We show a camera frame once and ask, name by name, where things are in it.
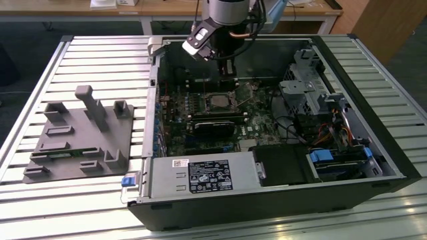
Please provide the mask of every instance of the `power supply label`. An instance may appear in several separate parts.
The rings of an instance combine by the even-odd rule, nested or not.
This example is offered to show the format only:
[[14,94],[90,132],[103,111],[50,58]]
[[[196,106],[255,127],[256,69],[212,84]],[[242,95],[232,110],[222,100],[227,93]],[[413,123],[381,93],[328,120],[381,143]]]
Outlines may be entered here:
[[234,190],[228,160],[190,162],[188,181],[192,194]]

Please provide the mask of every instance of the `blue latch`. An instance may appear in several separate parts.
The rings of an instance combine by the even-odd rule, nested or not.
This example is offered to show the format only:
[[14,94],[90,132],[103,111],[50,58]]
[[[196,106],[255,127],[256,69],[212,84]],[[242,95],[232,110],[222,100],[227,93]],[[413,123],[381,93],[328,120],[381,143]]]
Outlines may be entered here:
[[374,156],[373,151],[369,147],[363,148],[363,152],[369,159]]
[[318,161],[332,161],[334,156],[330,150],[315,150],[310,154],[311,161],[315,163]]
[[122,179],[122,187],[134,187],[136,185],[136,177],[135,176],[126,176]]

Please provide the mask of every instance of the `sticker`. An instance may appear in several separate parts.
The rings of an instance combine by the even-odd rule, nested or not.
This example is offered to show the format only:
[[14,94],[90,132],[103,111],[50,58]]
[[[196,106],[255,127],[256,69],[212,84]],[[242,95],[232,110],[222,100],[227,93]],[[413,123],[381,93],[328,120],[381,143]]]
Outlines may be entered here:
[[188,159],[175,159],[172,161],[172,167],[179,168],[179,167],[187,167],[188,166]]
[[136,15],[136,14],[139,14],[139,12],[138,11],[120,11],[119,14]]
[[192,194],[234,189],[228,160],[188,162],[190,192]]

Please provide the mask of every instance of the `slotted metal surface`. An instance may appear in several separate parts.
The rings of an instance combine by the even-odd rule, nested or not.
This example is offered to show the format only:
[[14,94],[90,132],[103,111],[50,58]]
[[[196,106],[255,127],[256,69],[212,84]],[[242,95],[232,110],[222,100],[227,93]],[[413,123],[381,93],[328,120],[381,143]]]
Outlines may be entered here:
[[[338,60],[423,177],[427,177],[425,112],[385,68],[347,36],[324,36]],[[0,239],[419,239],[427,234],[427,178],[351,210],[199,227],[148,231],[122,202],[120,176],[23,184],[43,130],[48,102],[84,105],[74,96],[91,84],[104,106],[126,99],[136,107],[130,171],[142,168],[150,64],[144,36],[82,36],[62,43],[43,75],[40,95],[18,129],[0,168]],[[332,86],[338,85],[326,74]],[[136,189],[128,193],[136,196]]]

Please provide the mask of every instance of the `circuit board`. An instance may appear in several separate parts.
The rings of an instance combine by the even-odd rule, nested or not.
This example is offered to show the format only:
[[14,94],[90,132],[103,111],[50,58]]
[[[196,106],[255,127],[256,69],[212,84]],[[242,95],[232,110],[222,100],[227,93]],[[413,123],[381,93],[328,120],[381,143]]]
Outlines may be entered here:
[[[244,140],[255,146],[282,143],[268,108],[268,87],[252,81],[238,83],[228,92],[190,92],[178,87],[171,93],[163,103],[167,156],[247,151],[239,144]],[[232,134],[198,137],[194,128],[212,122],[232,124]]]

